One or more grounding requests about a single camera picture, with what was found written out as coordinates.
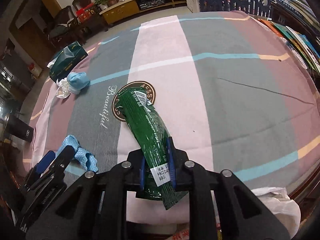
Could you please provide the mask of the green snack wrapper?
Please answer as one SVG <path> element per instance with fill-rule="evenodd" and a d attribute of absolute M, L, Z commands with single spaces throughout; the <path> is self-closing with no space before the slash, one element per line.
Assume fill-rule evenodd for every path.
<path fill-rule="evenodd" d="M 137 198 L 161 200 L 166 210 L 187 193 L 175 191 L 174 147 L 163 120 L 142 87 L 127 87 L 118 93 L 116 109 L 124 116 L 143 152 L 140 191 Z"/>

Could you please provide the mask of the blue cloth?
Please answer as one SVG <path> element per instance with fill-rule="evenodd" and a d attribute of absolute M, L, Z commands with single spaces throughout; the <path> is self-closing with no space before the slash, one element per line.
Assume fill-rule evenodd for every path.
<path fill-rule="evenodd" d="M 88 150 L 82 148 L 76 137 L 71 134 L 65 137 L 65 139 L 63 140 L 62 145 L 55 153 L 56 157 L 63 151 L 66 146 L 72 146 L 72 148 L 75 150 L 75 156 L 73 160 L 76 160 L 82 166 L 82 168 L 72 165 L 68 166 L 66 168 L 67 172 L 77 176 L 81 176 L 84 173 L 84 170 L 98 172 L 98 161 L 95 156 Z"/>

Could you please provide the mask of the blue face mask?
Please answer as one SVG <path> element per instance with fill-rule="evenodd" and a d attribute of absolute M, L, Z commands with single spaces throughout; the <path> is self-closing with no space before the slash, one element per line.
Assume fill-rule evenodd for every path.
<path fill-rule="evenodd" d="M 67 76 L 67 82 L 69 84 L 68 90 L 72 94 L 78 95 L 82 89 L 90 84 L 90 79 L 85 72 L 71 72 Z"/>

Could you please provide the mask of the white lined trash bin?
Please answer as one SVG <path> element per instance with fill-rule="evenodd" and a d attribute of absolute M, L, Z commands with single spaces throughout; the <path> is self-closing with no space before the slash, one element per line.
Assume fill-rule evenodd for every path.
<path fill-rule="evenodd" d="M 290 199 L 285 187 L 261 187 L 251 190 L 256 197 L 277 217 L 285 226 L 292 239 L 299 230 L 301 211 L 298 204 Z M 216 229 L 218 239 L 222 239 L 220 216 L 216 201 L 214 202 Z M 189 239 L 189 224 L 167 239 Z"/>

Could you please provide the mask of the black Audi box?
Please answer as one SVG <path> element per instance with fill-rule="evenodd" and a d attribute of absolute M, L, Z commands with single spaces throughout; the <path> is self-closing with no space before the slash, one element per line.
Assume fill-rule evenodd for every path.
<path fill-rule="evenodd" d="M 4 130 L 26 142 L 33 140 L 34 129 L 13 114 L 6 115 Z"/>

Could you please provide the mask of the crumpled white tissue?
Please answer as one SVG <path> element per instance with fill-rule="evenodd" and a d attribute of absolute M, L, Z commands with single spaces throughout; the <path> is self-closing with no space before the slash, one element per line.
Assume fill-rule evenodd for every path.
<path fill-rule="evenodd" d="M 66 77 L 60 81 L 57 81 L 56 85 L 58 86 L 58 90 L 55 94 L 57 98 L 66 99 L 70 96 L 71 92 L 69 91 L 69 83 Z"/>

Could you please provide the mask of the striped pink grey tablecloth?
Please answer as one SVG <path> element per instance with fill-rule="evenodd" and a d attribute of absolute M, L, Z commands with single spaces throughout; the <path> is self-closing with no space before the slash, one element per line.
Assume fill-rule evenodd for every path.
<path fill-rule="evenodd" d="M 319 162 L 319 93 L 296 55 L 243 12 L 158 18 L 87 45 L 75 68 L 89 86 L 66 99 L 47 80 L 34 107 L 26 169 L 67 135 L 100 172 L 139 146 L 112 112 L 121 88 L 145 81 L 176 148 L 205 169 L 229 169 L 249 188 L 285 187 Z"/>

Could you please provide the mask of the green tissue box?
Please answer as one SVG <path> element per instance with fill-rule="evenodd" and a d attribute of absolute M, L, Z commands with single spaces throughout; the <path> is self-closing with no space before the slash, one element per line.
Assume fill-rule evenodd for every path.
<path fill-rule="evenodd" d="M 47 67 L 50 69 L 50 79 L 54 83 L 64 79 L 76 67 L 76 65 L 87 56 L 88 53 L 78 41 L 69 44 L 56 53 L 47 64 Z"/>

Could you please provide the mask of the red gift box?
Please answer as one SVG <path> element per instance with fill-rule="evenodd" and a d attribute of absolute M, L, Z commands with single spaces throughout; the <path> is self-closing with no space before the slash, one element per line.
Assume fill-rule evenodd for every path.
<path fill-rule="evenodd" d="M 99 12 L 97 5 L 95 3 L 91 3 L 88 6 L 81 8 L 76 11 L 76 16 L 80 23 L 85 22 L 89 18 L 91 18 L 93 15 L 97 14 Z"/>

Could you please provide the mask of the wooden TV cabinet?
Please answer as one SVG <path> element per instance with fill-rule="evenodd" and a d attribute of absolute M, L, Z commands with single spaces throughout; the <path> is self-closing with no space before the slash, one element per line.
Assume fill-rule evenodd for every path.
<path fill-rule="evenodd" d="M 102 10 L 99 14 L 108 24 L 114 24 L 128 17 L 149 12 L 150 10 L 186 5 L 187 0 L 120 0 L 115 5 Z"/>

